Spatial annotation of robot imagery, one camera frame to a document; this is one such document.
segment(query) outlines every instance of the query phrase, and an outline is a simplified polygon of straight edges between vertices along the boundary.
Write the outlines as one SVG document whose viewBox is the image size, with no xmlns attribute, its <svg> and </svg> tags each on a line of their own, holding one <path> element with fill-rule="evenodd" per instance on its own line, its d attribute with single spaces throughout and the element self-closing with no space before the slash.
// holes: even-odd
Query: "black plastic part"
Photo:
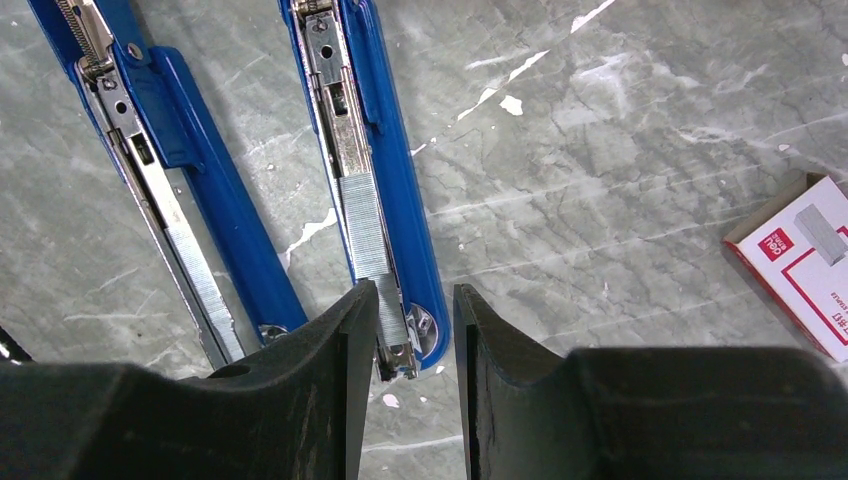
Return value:
<svg viewBox="0 0 848 480">
<path fill-rule="evenodd" d="M 470 480 L 846 479 L 848 395 L 780 348 L 584 349 L 562 359 L 454 289 Z"/>
<path fill-rule="evenodd" d="M 0 478 L 355 479 L 377 292 L 173 381 L 133 365 L 0 365 Z"/>
<path fill-rule="evenodd" d="M 24 350 L 18 342 L 9 335 L 6 330 L 0 326 L 0 363 L 10 362 L 31 362 L 32 357 Z"/>
</svg>

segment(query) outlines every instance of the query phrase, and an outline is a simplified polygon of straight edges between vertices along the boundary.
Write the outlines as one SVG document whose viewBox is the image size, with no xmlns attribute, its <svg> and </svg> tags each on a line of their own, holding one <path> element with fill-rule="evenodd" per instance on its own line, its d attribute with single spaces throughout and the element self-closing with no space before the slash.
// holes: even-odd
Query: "box label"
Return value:
<svg viewBox="0 0 848 480">
<path fill-rule="evenodd" d="M 772 262 L 780 258 L 781 255 L 788 252 L 790 248 L 795 246 L 782 228 L 778 228 L 771 232 L 766 238 L 760 241 L 758 245 L 760 246 L 760 250 L 762 250 L 763 253 L 766 254 L 766 257 L 768 257 L 768 259 Z"/>
</svg>

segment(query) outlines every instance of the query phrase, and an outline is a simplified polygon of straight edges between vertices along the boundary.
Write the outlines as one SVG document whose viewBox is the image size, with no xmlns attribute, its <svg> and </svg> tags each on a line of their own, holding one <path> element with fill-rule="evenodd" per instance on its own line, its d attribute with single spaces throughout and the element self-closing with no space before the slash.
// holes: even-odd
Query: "staple box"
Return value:
<svg viewBox="0 0 848 480">
<path fill-rule="evenodd" d="M 808 173 L 724 243 L 822 352 L 848 360 L 848 199 Z"/>
</svg>

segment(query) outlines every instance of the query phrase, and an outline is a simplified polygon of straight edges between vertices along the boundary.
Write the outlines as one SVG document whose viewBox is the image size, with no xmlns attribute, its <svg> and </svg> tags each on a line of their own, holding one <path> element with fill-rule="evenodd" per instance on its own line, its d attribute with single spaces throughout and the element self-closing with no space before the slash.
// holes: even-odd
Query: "marble floor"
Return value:
<svg viewBox="0 0 848 480">
<path fill-rule="evenodd" d="M 276 2 L 139 4 L 316 315 L 347 268 Z M 449 301 L 471 283 L 560 354 L 810 348 L 720 239 L 803 170 L 844 185 L 848 3 L 378 4 Z M 25 0 L 0 5 L 0 39 L 0 323 L 40 361 L 208 372 Z M 452 353 L 442 367 L 374 383 L 360 478 L 464 478 Z"/>
</svg>

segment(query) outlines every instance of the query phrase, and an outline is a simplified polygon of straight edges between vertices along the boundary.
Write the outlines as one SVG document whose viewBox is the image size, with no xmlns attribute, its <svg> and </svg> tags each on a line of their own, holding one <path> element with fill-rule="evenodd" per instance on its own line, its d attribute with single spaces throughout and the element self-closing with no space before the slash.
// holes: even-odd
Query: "blue stapler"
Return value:
<svg viewBox="0 0 848 480">
<path fill-rule="evenodd" d="M 148 47 L 127 0 L 30 0 L 30 6 L 147 222 L 212 366 L 244 357 L 245 338 L 237 335 L 168 169 L 185 175 L 257 336 L 253 344 L 306 323 L 180 53 Z"/>
<path fill-rule="evenodd" d="M 351 277 L 378 287 L 377 366 L 414 378 L 450 321 L 373 0 L 280 0 Z"/>
</svg>

